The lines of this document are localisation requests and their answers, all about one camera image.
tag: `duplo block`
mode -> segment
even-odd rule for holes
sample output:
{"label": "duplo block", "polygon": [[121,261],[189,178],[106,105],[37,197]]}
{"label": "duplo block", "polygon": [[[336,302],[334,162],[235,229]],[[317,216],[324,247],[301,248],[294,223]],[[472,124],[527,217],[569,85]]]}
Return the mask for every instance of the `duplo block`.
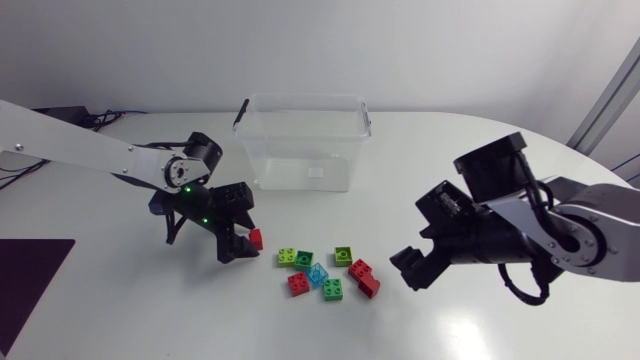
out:
{"label": "duplo block", "polygon": [[309,291],[309,282],[304,273],[297,273],[287,278],[289,282],[289,288],[291,289],[291,295],[298,296]]}
{"label": "duplo block", "polygon": [[371,273],[366,273],[358,283],[358,289],[362,291],[369,299],[373,299],[380,289],[380,281],[376,280]]}
{"label": "duplo block", "polygon": [[293,267],[296,270],[307,271],[311,268],[313,263],[313,253],[308,251],[298,251],[296,255],[296,261],[293,263]]}
{"label": "duplo block", "polygon": [[336,248],[336,266],[349,266],[353,264],[351,248],[348,246]]}
{"label": "duplo block", "polygon": [[320,263],[315,263],[306,271],[306,274],[311,283],[311,287],[314,289],[322,285],[322,283],[329,278],[329,274]]}
{"label": "duplo block", "polygon": [[263,249],[262,233],[260,232],[260,229],[253,229],[249,232],[249,242],[256,248],[256,250]]}
{"label": "duplo block", "polygon": [[371,271],[371,267],[367,265],[366,262],[362,261],[362,259],[358,259],[349,267],[349,275],[358,280],[358,282],[360,282],[365,274],[371,274]]}
{"label": "duplo block", "polygon": [[296,249],[285,248],[278,252],[278,267],[292,267],[296,261]]}
{"label": "duplo block", "polygon": [[327,301],[342,300],[342,281],[340,279],[325,280],[324,299]]}

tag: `clear plastic container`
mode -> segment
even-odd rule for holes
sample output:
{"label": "clear plastic container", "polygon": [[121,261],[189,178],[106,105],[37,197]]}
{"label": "clear plastic container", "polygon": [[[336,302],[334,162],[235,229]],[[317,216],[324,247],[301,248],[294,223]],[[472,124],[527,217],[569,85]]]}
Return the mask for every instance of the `clear plastic container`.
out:
{"label": "clear plastic container", "polygon": [[233,130],[264,190],[348,191],[371,137],[355,95],[256,94]]}

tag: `white table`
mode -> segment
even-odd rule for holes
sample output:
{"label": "white table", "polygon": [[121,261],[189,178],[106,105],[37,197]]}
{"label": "white table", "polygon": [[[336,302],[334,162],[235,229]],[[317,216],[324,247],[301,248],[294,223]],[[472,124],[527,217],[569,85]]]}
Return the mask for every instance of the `white table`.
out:
{"label": "white table", "polygon": [[[225,151],[210,185],[246,181],[247,155],[232,136],[235,114],[129,116],[104,133],[132,143],[207,133]],[[444,113],[372,113],[349,193],[260,191],[251,211],[265,250],[216,261],[213,235],[189,223],[174,246],[149,214],[152,191],[87,169],[51,164],[0,192],[0,237],[74,238],[9,360],[21,359],[637,359],[640,285],[563,274],[542,307],[504,286],[496,266],[450,267],[414,292],[388,258],[431,248],[415,201],[444,179],[462,188],[452,161],[519,129]],[[538,178],[624,184],[592,160],[521,130]],[[328,266],[351,246],[382,286],[368,300]],[[321,290],[290,298],[279,248],[313,251],[343,280],[341,302]],[[511,266],[533,292],[527,265]]]}

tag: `green lego brick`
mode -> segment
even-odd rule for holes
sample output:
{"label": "green lego brick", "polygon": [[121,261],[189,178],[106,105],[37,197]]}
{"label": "green lego brick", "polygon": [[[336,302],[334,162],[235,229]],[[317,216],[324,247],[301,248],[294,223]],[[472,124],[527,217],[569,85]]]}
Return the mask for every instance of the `green lego brick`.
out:
{"label": "green lego brick", "polygon": [[298,251],[296,255],[296,261],[293,263],[293,267],[296,270],[307,271],[311,268],[313,263],[313,253],[308,251]]}
{"label": "green lego brick", "polygon": [[329,279],[324,282],[324,299],[326,301],[342,300],[342,281]]}
{"label": "green lego brick", "polygon": [[350,266],[353,264],[351,248],[348,246],[336,248],[336,266]]}
{"label": "green lego brick", "polygon": [[296,261],[296,249],[280,249],[278,252],[278,267],[292,267]]}

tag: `transparent blue lego brick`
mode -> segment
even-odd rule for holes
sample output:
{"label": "transparent blue lego brick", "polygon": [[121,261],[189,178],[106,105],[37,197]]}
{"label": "transparent blue lego brick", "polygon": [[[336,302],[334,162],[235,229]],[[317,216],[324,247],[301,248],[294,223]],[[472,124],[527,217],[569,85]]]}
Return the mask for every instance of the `transparent blue lego brick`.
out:
{"label": "transparent blue lego brick", "polygon": [[306,271],[306,274],[311,287],[314,289],[324,284],[324,281],[329,278],[329,274],[322,267],[322,265],[320,265],[320,263],[315,263],[311,268],[309,268],[309,270]]}

